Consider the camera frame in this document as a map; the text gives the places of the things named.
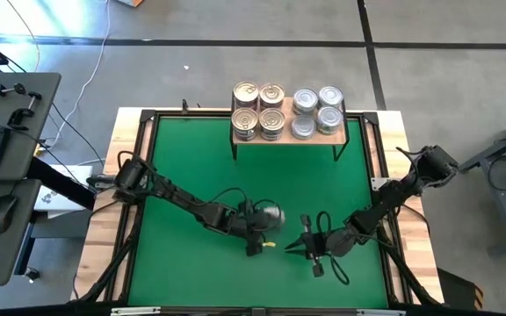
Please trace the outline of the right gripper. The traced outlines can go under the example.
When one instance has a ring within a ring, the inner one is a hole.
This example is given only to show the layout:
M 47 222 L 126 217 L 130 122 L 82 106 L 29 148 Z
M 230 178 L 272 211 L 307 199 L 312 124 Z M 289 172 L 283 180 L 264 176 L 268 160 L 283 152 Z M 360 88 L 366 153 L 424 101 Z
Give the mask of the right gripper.
M 321 258 L 327 256 L 336 278 L 348 278 L 337 257 L 346 255 L 353 248 L 355 237 L 351 232 L 347 228 L 333 230 L 331 218 L 327 212 L 320 212 L 317 215 L 316 232 L 312 230 L 312 221 L 308 215 L 302 214 L 300 222 L 304 227 L 304 232 L 286 247 L 286 253 L 310 259 L 313 263 L 314 277 L 324 276 Z

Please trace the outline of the dark grey desk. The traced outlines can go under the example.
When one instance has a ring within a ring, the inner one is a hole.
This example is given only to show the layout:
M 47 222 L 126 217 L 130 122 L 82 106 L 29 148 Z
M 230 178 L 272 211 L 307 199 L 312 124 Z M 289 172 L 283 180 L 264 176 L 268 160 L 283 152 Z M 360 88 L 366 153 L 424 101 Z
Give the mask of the dark grey desk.
M 10 193 L 18 198 L 11 224 L 5 232 L 0 233 L 0 286 L 7 284 L 11 279 L 35 198 L 41 186 L 41 181 L 27 179 L 25 176 L 60 80 L 61 75 L 58 73 L 0 72 L 0 83 L 5 87 L 10 88 L 15 83 L 21 83 L 27 91 L 41 94 L 41 100 L 33 105 L 34 116 L 23 121 L 28 130 L 10 134 L 0 161 L 0 197 Z M 13 111 L 26 108 L 29 104 L 30 98 L 26 94 L 9 93 L 0 97 L 0 126 L 7 125 Z

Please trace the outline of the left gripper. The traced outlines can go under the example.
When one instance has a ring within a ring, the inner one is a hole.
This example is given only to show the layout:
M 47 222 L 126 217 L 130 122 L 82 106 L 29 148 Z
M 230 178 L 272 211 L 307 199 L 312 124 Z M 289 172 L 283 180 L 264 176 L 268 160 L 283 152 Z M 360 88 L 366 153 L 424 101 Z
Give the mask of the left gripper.
M 251 214 L 253 210 L 251 200 L 245 199 L 238 205 L 238 214 L 232 222 L 232 235 L 246 241 L 247 256 L 259 255 L 263 252 L 262 233 L 278 230 L 282 227 L 281 221 L 265 222 L 258 228 L 258 232 Z M 256 210 L 259 212 L 280 212 L 279 206 L 272 203 L 257 205 Z

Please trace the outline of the silver metal bracket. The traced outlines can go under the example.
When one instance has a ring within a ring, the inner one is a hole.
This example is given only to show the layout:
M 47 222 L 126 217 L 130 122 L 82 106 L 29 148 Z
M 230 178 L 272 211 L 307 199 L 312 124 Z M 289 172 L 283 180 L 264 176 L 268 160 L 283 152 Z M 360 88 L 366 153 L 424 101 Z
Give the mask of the silver metal bracket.
M 405 311 L 390 309 L 357 309 L 357 316 L 407 316 Z
M 143 307 L 115 307 L 111 309 L 110 316 L 146 316 L 160 314 L 160 306 Z

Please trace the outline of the black computer mouse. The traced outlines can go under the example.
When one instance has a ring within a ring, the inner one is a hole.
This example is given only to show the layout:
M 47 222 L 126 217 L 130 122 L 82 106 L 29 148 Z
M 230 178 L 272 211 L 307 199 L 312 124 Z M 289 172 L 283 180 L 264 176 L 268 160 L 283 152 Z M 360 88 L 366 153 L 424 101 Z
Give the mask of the black computer mouse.
M 8 194 L 0 197 L 0 233 L 7 231 L 11 225 L 18 197 Z

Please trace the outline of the white cardboard box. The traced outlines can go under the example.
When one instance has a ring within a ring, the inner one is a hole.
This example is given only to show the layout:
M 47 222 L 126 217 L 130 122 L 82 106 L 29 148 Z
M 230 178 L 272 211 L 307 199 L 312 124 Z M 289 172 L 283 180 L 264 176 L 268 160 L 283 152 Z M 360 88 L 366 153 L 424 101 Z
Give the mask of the white cardboard box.
M 72 173 L 73 176 L 82 182 L 83 185 L 87 185 L 87 178 L 92 174 L 93 167 L 86 165 L 52 165 L 52 168 L 63 174 L 69 176 Z M 63 195 L 50 190 L 46 186 L 40 188 L 39 194 L 36 199 L 35 206 L 33 208 L 36 212 L 45 212 L 49 219 L 56 218 L 69 212 L 80 212 L 84 211 L 85 208 Z

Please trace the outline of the black diagonal support beam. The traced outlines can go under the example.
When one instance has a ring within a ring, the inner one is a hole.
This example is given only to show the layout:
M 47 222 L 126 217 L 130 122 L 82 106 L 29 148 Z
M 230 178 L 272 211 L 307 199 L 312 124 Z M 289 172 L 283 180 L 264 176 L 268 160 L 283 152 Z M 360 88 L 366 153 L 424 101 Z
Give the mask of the black diagonal support beam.
M 93 191 L 82 186 L 73 177 L 61 174 L 36 157 L 32 158 L 26 177 L 40 180 L 49 189 L 86 209 L 92 210 L 94 207 L 96 195 Z

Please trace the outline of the wooden shelf black metal legs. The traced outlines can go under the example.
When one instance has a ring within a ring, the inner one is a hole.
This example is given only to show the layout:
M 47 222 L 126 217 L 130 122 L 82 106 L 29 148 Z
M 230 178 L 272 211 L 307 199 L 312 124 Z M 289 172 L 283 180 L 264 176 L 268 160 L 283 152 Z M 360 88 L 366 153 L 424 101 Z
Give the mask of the wooden shelf black metal legs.
M 346 111 L 345 102 L 341 103 L 341 112 L 343 120 L 337 132 L 331 135 L 321 134 L 315 131 L 314 136 L 309 140 L 299 140 L 293 136 L 291 124 L 295 113 L 293 112 L 293 98 L 285 97 L 281 107 L 282 112 L 285 114 L 286 120 L 278 140 L 265 140 L 260 133 L 260 126 L 257 126 L 257 134 L 251 140 L 240 140 L 235 134 L 235 129 L 232 123 L 229 123 L 230 128 L 230 144 L 232 148 L 233 158 L 237 159 L 237 147 L 248 145 L 266 145 L 266 146 L 288 146 L 288 145 L 302 145 L 302 146 L 331 146 L 333 152 L 333 159 L 336 162 L 343 151 L 346 149 L 350 141 L 350 133 L 348 127 L 348 113 Z

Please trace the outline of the black box hazard stripes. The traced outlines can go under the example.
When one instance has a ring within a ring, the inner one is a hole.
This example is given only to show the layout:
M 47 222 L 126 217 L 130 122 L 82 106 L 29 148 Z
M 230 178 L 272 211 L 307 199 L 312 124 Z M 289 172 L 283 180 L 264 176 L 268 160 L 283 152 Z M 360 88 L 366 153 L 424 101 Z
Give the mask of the black box hazard stripes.
M 437 268 L 437 274 L 448 306 L 474 311 L 483 309 L 484 293 L 479 286 L 444 269 Z

